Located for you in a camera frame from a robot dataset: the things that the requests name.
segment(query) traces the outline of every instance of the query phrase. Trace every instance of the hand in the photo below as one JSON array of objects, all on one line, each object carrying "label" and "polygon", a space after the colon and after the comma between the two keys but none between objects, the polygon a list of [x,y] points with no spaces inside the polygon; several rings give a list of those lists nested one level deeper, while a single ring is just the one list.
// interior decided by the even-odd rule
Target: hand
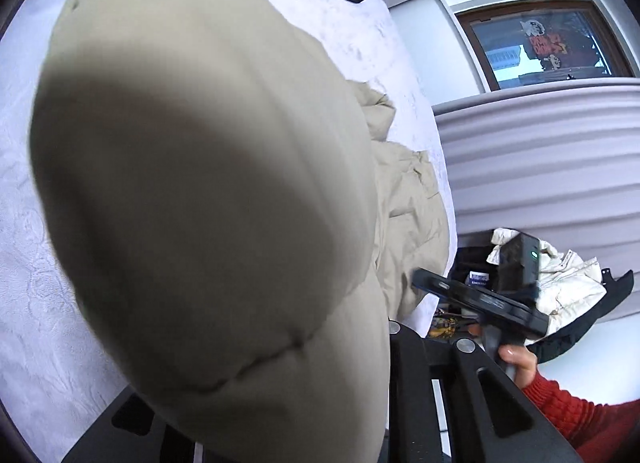
[{"label": "hand", "polygon": [[524,346],[500,346],[500,358],[508,364],[516,366],[516,377],[513,382],[519,389],[529,387],[538,372],[538,357]]}]

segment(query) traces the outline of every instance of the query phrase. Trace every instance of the white bedspread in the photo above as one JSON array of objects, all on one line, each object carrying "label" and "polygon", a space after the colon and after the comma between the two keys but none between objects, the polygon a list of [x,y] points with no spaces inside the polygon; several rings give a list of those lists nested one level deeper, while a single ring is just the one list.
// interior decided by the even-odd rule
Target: white bedspread
[{"label": "white bedspread", "polygon": [[[43,463],[58,462],[126,385],[79,315],[53,256],[28,160],[31,104],[64,0],[26,0],[0,41],[0,398]],[[410,58],[382,0],[270,0],[318,38],[347,79],[369,82],[396,105],[389,139],[429,151],[456,228],[444,155]],[[430,323],[433,299],[417,310]]]}]

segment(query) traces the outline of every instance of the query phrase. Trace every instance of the beige fabric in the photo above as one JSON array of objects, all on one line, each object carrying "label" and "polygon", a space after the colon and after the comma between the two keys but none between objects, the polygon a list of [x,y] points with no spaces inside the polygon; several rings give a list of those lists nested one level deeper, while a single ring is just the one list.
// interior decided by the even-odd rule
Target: beige fabric
[{"label": "beige fabric", "polygon": [[378,140],[393,109],[355,90],[266,0],[67,0],[52,35],[31,158],[82,313],[242,463],[376,461],[387,315],[447,259],[442,203],[406,207],[439,201],[428,162],[372,145],[358,101]]},{"label": "beige fabric", "polygon": [[444,274],[449,255],[447,214],[427,153],[385,142],[395,109],[386,96],[352,82],[373,140],[378,220],[373,261],[387,313],[405,319],[424,294],[410,285],[421,267]]}]

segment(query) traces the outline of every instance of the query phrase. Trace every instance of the round metal bolt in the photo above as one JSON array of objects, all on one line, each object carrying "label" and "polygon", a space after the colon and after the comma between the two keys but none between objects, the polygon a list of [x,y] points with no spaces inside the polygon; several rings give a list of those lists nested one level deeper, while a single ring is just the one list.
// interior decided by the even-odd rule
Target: round metal bolt
[{"label": "round metal bolt", "polygon": [[456,342],[456,348],[463,353],[473,353],[476,350],[476,343],[468,338],[461,338]]}]

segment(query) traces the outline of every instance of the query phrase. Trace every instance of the brown wooden window frame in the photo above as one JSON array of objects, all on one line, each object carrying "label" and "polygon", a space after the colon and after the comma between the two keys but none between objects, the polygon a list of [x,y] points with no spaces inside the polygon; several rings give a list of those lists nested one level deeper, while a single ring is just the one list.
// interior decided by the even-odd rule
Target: brown wooden window frame
[{"label": "brown wooden window frame", "polygon": [[598,7],[590,0],[530,0],[530,1],[517,1],[510,3],[501,3],[500,5],[482,6],[481,8],[474,8],[466,12],[460,12],[456,14],[460,26],[464,30],[471,48],[474,50],[482,72],[486,77],[486,80],[491,88],[491,91],[497,91],[500,89],[498,81],[495,78],[494,70],[489,63],[489,59],[480,44],[480,40],[476,36],[476,33],[471,27],[472,23],[479,23],[488,21],[491,18],[497,16],[509,16],[518,14],[521,12],[527,12],[529,10],[581,10],[585,15],[588,23],[591,25],[591,29],[598,39],[598,45],[605,55],[607,63],[614,70],[613,76],[617,77],[633,77],[633,70],[625,56],[625,53],[620,46],[620,43],[616,39],[610,26],[603,15],[598,10]]}]

